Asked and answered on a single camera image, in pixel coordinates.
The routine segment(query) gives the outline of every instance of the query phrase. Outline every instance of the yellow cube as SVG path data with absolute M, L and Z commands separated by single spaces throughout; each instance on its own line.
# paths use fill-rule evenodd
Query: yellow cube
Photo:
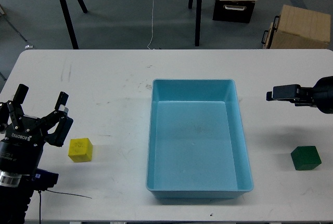
M 91 161 L 93 158 L 93 145 L 88 138 L 71 139 L 68 156 L 75 163 Z

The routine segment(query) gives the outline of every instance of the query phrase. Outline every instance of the cardboard box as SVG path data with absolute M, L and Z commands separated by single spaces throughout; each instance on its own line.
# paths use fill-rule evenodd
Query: cardboard box
M 329 14 L 284 5 L 264 48 L 327 48 L 330 22 Z

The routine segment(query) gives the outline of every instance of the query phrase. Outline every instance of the white table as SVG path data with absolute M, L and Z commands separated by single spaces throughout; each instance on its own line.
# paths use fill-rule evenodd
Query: white table
M 74 124 L 62 148 L 44 147 L 39 168 L 59 173 L 42 193 L 42 218 L 61 221 L 332 221 L 333 115 L 267 102 L 273 86 L 313 86 L 333 75 L 328 50 L 29 50 L 0 95 L 24 83 L 27 115 L 51 112 L 60 91 Z M 157 200 L 146 189 L 151 84 L 156 78 L 234 79 L 254 180 L 233 200 Z M 69 140 L 89 138 L 93 161 L 74 163 Z M 290 153 L 315 145 L 322 164 L 296 171 Z M 39 217 L 34 193 L 26 220 Z

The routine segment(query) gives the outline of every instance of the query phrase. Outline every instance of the blue plastic bin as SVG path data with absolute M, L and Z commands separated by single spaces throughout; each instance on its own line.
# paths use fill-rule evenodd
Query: blue plastic bin
M 253 189 L 233 80 L 155 80 L 147 189 L 160 198 L 235 198 Z

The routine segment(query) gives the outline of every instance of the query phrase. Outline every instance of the gray floor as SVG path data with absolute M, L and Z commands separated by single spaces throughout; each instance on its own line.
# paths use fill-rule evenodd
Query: gray floor
M 151 38 L 152 0 L 67 0 L 81 49 L 147 49 Z M 188 0 L 155 0 L 151 48 L 262 48 L 282 5 L 333 14 L 332 0 L 258 0 L 249 24 L 213 21 L 214 0 L 203 0 L 200 47 L 194 46 L 195 9 Z M 59 0 L 0 0 L 7 18 L 35 49 L 71 49 Z M 8 77 L 26 42 L 0 17 L 0 72 Z M 5 82 L 0 78 L 0 90 Z

